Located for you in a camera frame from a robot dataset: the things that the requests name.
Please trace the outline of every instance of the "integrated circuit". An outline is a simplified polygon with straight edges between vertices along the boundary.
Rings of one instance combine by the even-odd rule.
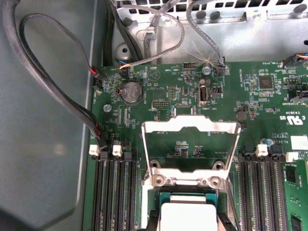
[[[259,86],[261,90],[273,89],[273,81],[269,76],[259,77]]]
[[[303,231],[302,221],[295,216],[291,216],[292,231]]]
[[[188,151],[186,149],[181,149],[180,155],[181,155],[181,157],[187,157],[188,156]]]
[[[285,170],[285,174],[287,181],[296,183],[296,171],[294,167],[288,167]]]
[[[246,112],[238,112],[236,114],[236,117],[237,117],[238,120],[247,120]]]

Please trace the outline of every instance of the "white sticker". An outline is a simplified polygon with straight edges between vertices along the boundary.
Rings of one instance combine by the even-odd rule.
[[[308,150],[308,137],[291,136],[291,144],[293,150]]]

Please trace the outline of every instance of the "black memory slot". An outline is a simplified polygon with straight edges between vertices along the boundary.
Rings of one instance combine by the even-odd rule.
[[[113,183],[113,203],[112,203],[112,217],[113,224],[112,227],[114,231],[119,231],[118,221],[119,221],[119,203],[120,203],[120,182],[121,182],[121,162],[114,161],[115,172],[114,172],[114,183]]]
[[[102,216],[101,216],[101,229],[100,231],[108,231],[107,228],[107,219],[110,213],[109,209],[109,179],[110,179],[110,167],[111,162],[110,161],[104,161],[103,163],[103,188],[102,188]]]
[[[268,230],[269,231],[275,231],[275,222],[274,222],[274,211],[273,211],[273,177],[271,175],[271,163],[266,162],[265,163],[265,170],[264,170],[264,179],[265,179],[265,185],[266,185],[266,203],[267,203],[267,218],[268,218]]]
[[[255,222],[255,229],[258,231],[262,231],[261,228],[261,214],[260,214],[260,201],[262,201],[262,198],[260,198],[260,188],[258,185],[258,163],[257,162],[251,162],[252,167],[252,192],[253,192],[253,209],[254,209],[254,222]]]
[[[239,162],[239,183],[240,183],[240,201],[241,201],[241,224],[245,231],[252,230],[251,225],[251,203],[249,191],[249,163]]]
[[[128,216],[128,230],[134,230],[135,228],[135,211],[136,211],[136,180],[137,180],[137,164],[132,161],[130,164],[130,190],[129,190],[129,216]]]
[[[120,163],[120,172],[119,172],[119,202],[118,202],[118,223],[117,230],[125,230],[123,227],[123,218],[124,218],[124,203],[125,203],[125,162],[121,161]]]
[[[114,162],[110,163],[109,177],[108,177],[108,209],[107,209],[107,220],[106,220],[106,230],[112,230],[112,205],[113,205],[113,185],[114,185]]]
[[[94,180],[94,206],[93,206],[93,220],[92,220],[92,227],[94,227],[95,231],[99,230],[99,220],[100,220],[100,210],[101,210],[101,196],[99,195],[99,188],[101,182],[101,175],[100,175],[101,164],[100,162],[96,162],[95,167],[95,180]]]
[[[269,164],[269,167],[275,231],[286,230],[285,201],[282,184],[283,172],[281,164],[272,162]]]
[[[258,229],[259,231],[266,231],[266,218],[265,218],[265,208],[264,208],[264,184],[263,184],[263,168],[262,163],[256,162],[256,183],[257,183],[257,217],[258,217]]]

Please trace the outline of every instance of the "green circuit board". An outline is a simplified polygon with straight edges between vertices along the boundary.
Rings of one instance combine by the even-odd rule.
[[[136,161],[136,173],[133,176],[134,217],[130,218],[130,226],[134,229],[139,228],[141,220],[140,181],[146,171],[141,124],[144,121],[168,121],[178,115],[205,115],[212,121],[237,121],[241,124],[237,155],[241,155],[245,145],[257,146],[262,139],[271,139],[275,145],[283,148],[284,154],[299,153],[299,160],[292,165],[297,179],[293,183],[295,186],[285,177],[290,164],[282,166],[286,219],[289,230],[292,230],[295,218],[300,221],[302,230],[308,229],[308,219],[302,213],[308,209],[308,201],[304,200],[308,191],[305,164],[308,161],[308,98],[306,101],[305,98],[296,97],[299,92],[305,91],[308,85],[307,63],[290,69],[281,68],[279,62],[227,63],[224,73],[212,69],[209,75],[204,75],[202,68],[202,65],[194,63],[139,65],[128,70],[126,77],[119,75],[118,67],[101,69],[108,79],[103,82],[101,91],[94,92],[92,111],[103,127],[107,143],[112,145],[114,141],[120,141],[123,153],[133,153]],[[200,81],[205,86],[205,102],[200,102]],[[123,89],[129,82],[138,83],[142,88],[143,96],[137,105],[125,104],[120,96],[119,89]],[[105,105],[111,106],[109,112],[104,110]],[[180,132],[147,134],[146,141],[150,160],[157,160],[161,167],[192,171],[211,168],[217,160],[225,162],[234,138],[230,134],[202,133],[196,128],[184,128]],[[95,139],[91,139],[90,144],[95,144]],[[129,166],[124,164],[122,168],[126,169]],[[239,161],[235,156],[230,178],[234,185],[234,200],[240,215],[244,211],[239,199],[241,196],[238,169]],[[94,229],[92,218],[95,213],[95,191],[98,190],[96,178],[99,174],[97,162],[89,157],[84,230]],[[128,195],[129,189],[127,185],[124,188],[125,196]],[[224,196],[220,198],[222,201],[220,205],[218,203],[218,207],[224,211]],[[132,201],[124,199],[122,203],[127,206]],[[125,208],[122,209],[123,214],[126,214]],[[126,224],[126,218],[123,217],[121,222]],[[122,223],[119,230],[128,230]],[[271,230],[268,225],[265,226],[267,228],[264,230]],[[117,230],[114,223],[105,229]]]

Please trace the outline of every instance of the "motherboard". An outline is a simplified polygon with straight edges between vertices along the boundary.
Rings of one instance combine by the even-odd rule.
[[[240,124],[229,177],[241,230],[308,230],[307,63],[283,68],[280,62],[236,62],[223,71],[197,63],[145,64],[101,72],[105,80],[95,83],[92,111],[113,150],[89,157],[83,230],[142,227],[141,181],[148,166],[141,126],[179,115]],[[153,167],[192,172],[225,163],[233,138],[183,128],[149,133],[146,143]],[[159,212],[166,193],[180,190],[149,191],[146,215]],[[225,193],[215,197],[217,211],[229,213]]]

